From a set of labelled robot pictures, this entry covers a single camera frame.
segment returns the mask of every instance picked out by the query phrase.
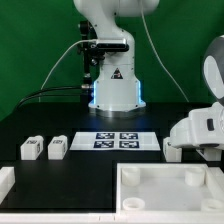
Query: white robot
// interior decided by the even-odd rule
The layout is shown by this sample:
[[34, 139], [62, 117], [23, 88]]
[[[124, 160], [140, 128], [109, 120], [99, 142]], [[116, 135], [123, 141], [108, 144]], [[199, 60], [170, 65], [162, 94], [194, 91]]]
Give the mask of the white robot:
[[168, 141], [173, 148], [203, 148], [198, 152], [206, 160], [220, 161], [224, 150], [224, 36], [209, 46], [203, 76], [218, 102], [210, 108], [192, 110], [171, 129]]
[[[90, 113], [129, 117], [144, 111], [141, 84], [135, 76], [135, 41], [115, 23], [116, 16], [140, 16], [140, 1], [74, 0], [74, 3], [96, 31], [97, 41], [91, 47], [106, 52], [100, 63], [99, 78], [94, 83]], [[142, 0], [144, 14], [153, 12], [158, 4], [159, 0]]]

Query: green screen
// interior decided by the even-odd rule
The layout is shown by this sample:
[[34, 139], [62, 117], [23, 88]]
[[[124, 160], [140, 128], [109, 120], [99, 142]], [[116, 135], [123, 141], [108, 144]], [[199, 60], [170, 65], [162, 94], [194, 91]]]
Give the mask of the green screen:
[[[223, 0], [161, 0], [158, 9], [146, 16], [161, 60], [191, 102], [214, 101], [201, 68], [208, 45], [224, 34], [223, 8]], [[0, 1], [0, 120], [20, 99], [39, 90], [60, 56], [81, 39], [80, 20], [72, 0]], [[141, 18], [118, 18], [117, 23], [136, 39], [136, 76], [143, 83], [143, 99], [184, 102], [158, 64]], [[82, 76], [82, 57], [74, 49], [46, 87], [78, 85]]]

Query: white block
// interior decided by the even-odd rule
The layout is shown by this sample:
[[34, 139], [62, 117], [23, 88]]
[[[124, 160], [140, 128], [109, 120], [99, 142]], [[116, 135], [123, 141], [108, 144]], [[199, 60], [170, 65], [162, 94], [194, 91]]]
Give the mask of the white block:
[[43, 137], [29, 137], [21, 146], [22, 160], [36, 160], [43, 151]]
[[181, 162], [182, 149], [170, 145], [170, 138], [163, 140], [163, 153], [167, 162]]
[[221, 161], [222, 150], [215, 148], [205, 148], [196, 150], [206, 161]]
[[0, 170], [0, 204], [15, 184], [14, 167], [3, 167]]
[[62, 160], [68, 150], [68, 139], [66, 136], [54, 137], [48, 145], [48, 159]]

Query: triangle warning sticker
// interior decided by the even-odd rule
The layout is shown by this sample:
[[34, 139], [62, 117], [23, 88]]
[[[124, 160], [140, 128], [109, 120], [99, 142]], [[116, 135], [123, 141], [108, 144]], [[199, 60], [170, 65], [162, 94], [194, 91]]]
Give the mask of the triangle warning sticker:
[[117, 68], [114, 74], [112, 75], [111, 79], [123, 79], [120, 70]]

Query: black tabletop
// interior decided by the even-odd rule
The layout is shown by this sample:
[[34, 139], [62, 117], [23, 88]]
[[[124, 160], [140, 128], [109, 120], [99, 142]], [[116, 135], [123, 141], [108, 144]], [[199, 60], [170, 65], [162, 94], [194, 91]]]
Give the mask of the black tabletop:
[[[0, 122], [0, 166], [15, 167], [16, 184], [0, 205], [0, 212], [115, 212], [116, 164], [163, 163], [162, 152], [69, 151], [62, 161], [50, 161], [47, 145], [65, 135], [69, 145], [77, 131], [125, 131], [156, 133], [163, 138], [194, 108], [208, 104], [153, 103], [144, 115], [103, 118], [90, 115], [79, 103], [33, 103], [21, 107]], [[44, 137], [44, 151], [36, 161], [21, 161], [20, 146], [30, 136]], [[184, 163], [204, 163], [195, 153], [183, 153]], [[222, 163], [210, 164], [222, 167]]]

